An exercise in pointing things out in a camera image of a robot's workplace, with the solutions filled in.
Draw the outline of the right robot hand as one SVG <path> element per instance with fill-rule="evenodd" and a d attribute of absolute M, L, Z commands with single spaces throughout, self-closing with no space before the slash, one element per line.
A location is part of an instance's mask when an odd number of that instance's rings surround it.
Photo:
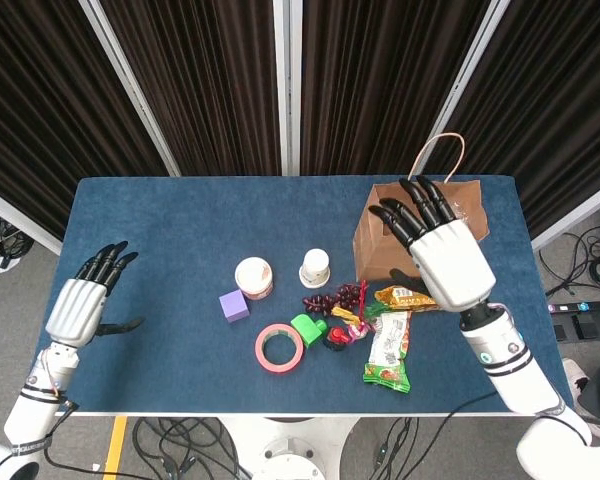
<path fill-rule="evenodd" d="M 427 177 L 401 179 L 399 183 L 419 216 L 391 197 L 368 207 L 388 227 L 418 271 L 412 276 L 393 267 L 390 278 L 429 296 L 445 311 L 464 312 L 485 304 L 496 278 L 468 226 Z"/>

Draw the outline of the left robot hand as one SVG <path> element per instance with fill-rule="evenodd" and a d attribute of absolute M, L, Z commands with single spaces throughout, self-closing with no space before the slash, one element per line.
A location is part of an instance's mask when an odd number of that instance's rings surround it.
<path fill-rule="evenodd" d="M 81 348 L 94 337 L 126 334 L 144 323 L 142 316 L 125 323 L 101 322 L 122 272 L 138 256 L 135 251 L 124 253 L 127 246 L 127 241 L 105 245 L 64 283 L 45 326 L 53 342 Z"/>

